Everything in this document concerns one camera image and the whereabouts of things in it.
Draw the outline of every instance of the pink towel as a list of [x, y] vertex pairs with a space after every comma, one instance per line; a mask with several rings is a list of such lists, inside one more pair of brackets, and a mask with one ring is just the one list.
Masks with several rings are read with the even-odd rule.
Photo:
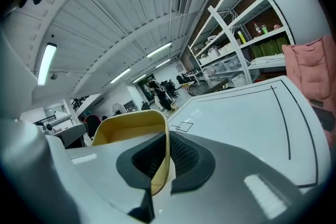
[[[304, 45], [283, 45], [282, 50], [288, 78], [308, 100], [323, 102], [322, 109], [331, 111], [336, 118], [336, 46], [332, 37], [324, 36]], [[324, 132], [332, 147], [336, 142], [335, 128]]]

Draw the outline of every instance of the fluorescent ceiling light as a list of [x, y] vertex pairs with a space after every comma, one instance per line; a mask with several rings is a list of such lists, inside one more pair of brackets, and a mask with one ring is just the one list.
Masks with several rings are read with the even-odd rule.
[[46, 84], [47, 75], [51, 65], [52, 58], [56, 52], [56, 44], [48, 43], [46, 50], [44, 51], [40, 71], [38, 73], [37, 85], [43, 86]]
[[147, 55], [148, 58], [152, 57], [154, 54], [156, 54], [157, 52], [161, 51], [161, 50], [164, 50], [165, 48], [168, 48], [172, 43], [169, 42], [167, 43], [166, 45], [163, 45], [161, 48], [151, 52], [150, 54]]
[[138, 82], [139, 80], [143, 79], [144, 77], [146, 77], [146, 74], [145, 74], [145, 75], [142, 75], [140, 78], [138, 78], [138, 79], [134, 80], [134, 81], [133, 81], [133, 83], [136, 83], [136, 82]]
[[163, 66], [165, 63], [168, 63], [170, 61], [170, 59], [168, 59], [167, 61], [164, 61], [163, 63], [159, 64], [156, 68], [159, 68], [161, 66]]
[[123, 73], [121, 73], [119, 76], [117, 76], [114, 80], [112, 80], [110, 83], [115, 83], [118, 79], [120, 79], [123, 75], [125, 75], [127, 72], [131, 71], [131, 69], [126, 69]]

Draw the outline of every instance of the fan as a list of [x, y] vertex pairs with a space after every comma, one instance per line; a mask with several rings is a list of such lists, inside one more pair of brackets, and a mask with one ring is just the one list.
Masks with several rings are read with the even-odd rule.
[[121, 104], [114, 104], [112, 107], [112, 111], [114, 115], [120, 115], [126, 113], [126, 109]]

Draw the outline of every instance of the desk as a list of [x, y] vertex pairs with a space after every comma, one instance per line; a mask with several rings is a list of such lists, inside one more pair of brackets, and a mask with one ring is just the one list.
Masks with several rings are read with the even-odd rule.
[[229, 80], [225, 78], [222, 81], [213, 81], [212, 83], [215, 84], [212, 87], [209, 86], [207, 82], [202, 82], [201, 84], [198, 84], [198, 86], [190, 89], [188, 92], [191, 96], [197, 96], [197, 95], [203, 95], [207, 93], [215, 92], [219, 89], [221, 89], [225, 84], [227, 84]]
[[197, 78], [197, 76], [196, 76], [196, 75], [198, 75], [199, 73], [201, 73], [201, 72], [198, 71], [198, 72], [196, 72], [196, 73], [194, 73], [194, 74], [190, 74], [190, 75], [187, 76], [187, 78], [195, 77], [195, 80], [196, 80], [197, 84], [199, 85], [199, 81], [198, 81], [198, 78]]
[[168, 123], [170, 131], [251, 152], [302, 192], [324, 182], [330, 171], [330, 151], [321, 123], [285, 76], [191, 97]]

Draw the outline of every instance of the green container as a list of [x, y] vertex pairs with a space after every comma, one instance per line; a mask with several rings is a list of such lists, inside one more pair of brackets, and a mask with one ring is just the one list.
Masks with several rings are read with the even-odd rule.
[[267, 43], [262, 43], [259, 45], [259, 47], [262, 52], [262, 56], [268, 56]]
[[280, 37], [276, 40], [279, 52], [282, 53], [282, 46], [287, 45], [287, 39], [285, 37]]
[[275, 40], [271, 40], [271, 41], [268, 42], [268, 49], [269, 49], [270, 55], [275, 55], [275, 54], [280, 53], [278, 45], [277, 45]]
[[252, 48], [254, 58], [259, 58], [263, 56], [263, 53], [260, 50], [260, 46], [253, 45], [251, 48]]

